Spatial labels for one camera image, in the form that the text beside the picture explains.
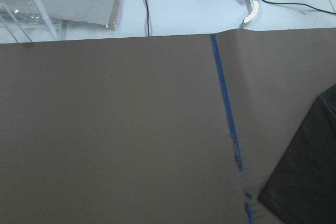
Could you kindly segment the dark brown t-shirt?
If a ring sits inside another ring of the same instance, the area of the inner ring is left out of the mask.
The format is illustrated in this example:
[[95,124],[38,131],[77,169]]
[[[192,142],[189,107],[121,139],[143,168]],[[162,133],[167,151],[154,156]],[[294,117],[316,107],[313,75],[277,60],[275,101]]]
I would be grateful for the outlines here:
[[335,223],[335,86],[316,98],[258,200],[284,223]]

